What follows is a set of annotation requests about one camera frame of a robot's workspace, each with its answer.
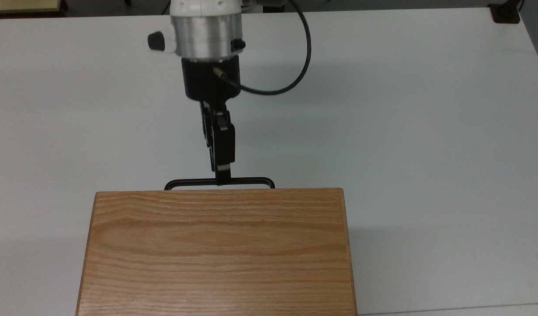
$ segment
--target black cable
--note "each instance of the black cable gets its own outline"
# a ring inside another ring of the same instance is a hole
[[[165,5],[164,11],[162,11],[162,15],[165,14],[165,12],[167,11],[167,8],[169,8],[169,5],[170,5],[170,4],[171,4],[171,0],[169,0],[169,1],[167,2],[167,4]]]
[[[302,20],[302,24],[304,26],[305,32],[306,32],[306,61],[305,65],[302,68],[301,73],[298,75],[298,77],[291,83],[289,86],[286,86],[285,88],[282,88],[280,90],[273,90],[273,91],[264,91],[264,90],[257,90],[253,88],[249,88],[247,86],[243,86],[239,83],[233,82],[230,80],[222,70],[219,68],[214,68],[213,71],[215,72],[215,75],[218,76],[221,80],[226,82],[227,84],[230,84],[234,88],[238,88],[241,90],[245,90],[250,93],[254,94],[262,94],[264,96],[275,96],[276,94],[285,93],[292,88],[295,88],[295,86],[302,80],[302,78],[305,76],[306,71],[308,70],[308,65],[310,64],[310,58],[312,57],[312,37],[310,36],[310,29],[308,28],[308,22],[306,22],[306,18],[304,14],[302,13],[302,10],[299,8],[299,6],[296,4],[294,0],[289,0],[289,3],[291,6],[293,6],[294,10],[298,13]]]

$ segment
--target black object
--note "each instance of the black object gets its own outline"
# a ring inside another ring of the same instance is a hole
[[[249,178],[231,178],[227,184],[265,184],[269,188],[275,188],[275,182],[264,176],[253,176]],[[171,180],[166,185],[164,190],[172,190],[175,187],[188,187],[188,186],[215,186],[219,185],[217,179],[182,179]]]
[[[232,182],[230,164],[235,161],[236,131],[230,120],[226,102],[240,94],[240,89],[223,82],[213,74],[213,68],[223,70],[240,82],[238,56],[229,60],[205,62],[181,59],[185,94],[201,103],[203,134],[211,154],[211,170],[218,186]]]
[[[171,4],[171,0],[169,0],[169,1],[167,2],[167,4],[165,5],[164,10],[162,11],[162,15],[165,14],[165,12],[167,11],[167,8],[169,8],[169,5],[170,5],[170,4]]]
[[[285,6],[280,6],[280,7],[263,6],[263,13],[283,13],[283,12],[285,12]]]
[[[154,32],[148,36],[148,47],[151,50],[165,50],[165,39],[162,32]]]
[[[243,50],[245,48],[245,42],[241,38],[236,38],[230,42],[230,48],[233,52]]]
[[[285,93],[285,92],[291,90],[292,88],[295,88],[295,86],[297,86],[297,84],[305,76],[306,71],[308,70],[308,66],[310,64],[310,58],[312,57],[312,37],[310,36],[310,28],[308,27],[308,22],[306,22],[306,18],[304,16],[304,14],[302,13],[301,8],[296,4],[296,2],[294,0],[289,0],[289,3],[291,4],[291,6],[293,6],[295,11],[298,13],[298,16],[300,16],[301,21],[302,21],[302,25],[304,26],[305,33],[306,33],[306,60],[305,60],[304,66],[303,66],[303,68],[301,70],[301,73],[298,75],[298,77],[291,84],[286,86],[285,88],[282,88],[280,90],[271,90],[271,91],[257,90],[257,89],[249,88],[247,86],[243,86],[239,82],[233,80],[233,78],[231,78],[231,76],[229,74],[226,74],[224,69],[219,69],[219,70],[221,70],[221,72],[219,72],[219,74],[217,74],[217,76],[222,81],[226,82],[227,84],[230,84],[234,88],[245,90],[247,92],[254,93],[254,94],[261,94],[261,95],[264,95],[264,96],[275,96],[276,94]]]
[[[493,22],[499,24],[518,24],[520,22],[520,16],[516,6],[519,2],[520,0],[507,0],[504,4],[488,4]]]

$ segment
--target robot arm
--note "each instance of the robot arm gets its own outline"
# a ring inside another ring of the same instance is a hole
[[[219,186],[230,184],[230,164],[235,161],[235,129],[226,102],[241,91],[243,2],[283,6],[287,0],[176,0],[169,10],[171,24],[148,36],[151,50],[181,57],[185,94],[201,104],[203,133]]]

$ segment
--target wooden box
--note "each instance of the wooden box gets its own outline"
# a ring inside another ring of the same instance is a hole
[[[98,192],[78,316],[354,316],[343,190]]]

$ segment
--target wood grain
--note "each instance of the wood grain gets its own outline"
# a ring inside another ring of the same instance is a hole
[[[1,13],[58,11],[60,0],[0,0]]]
[[[353,316],[343,190],[98,192],[78,316]]]

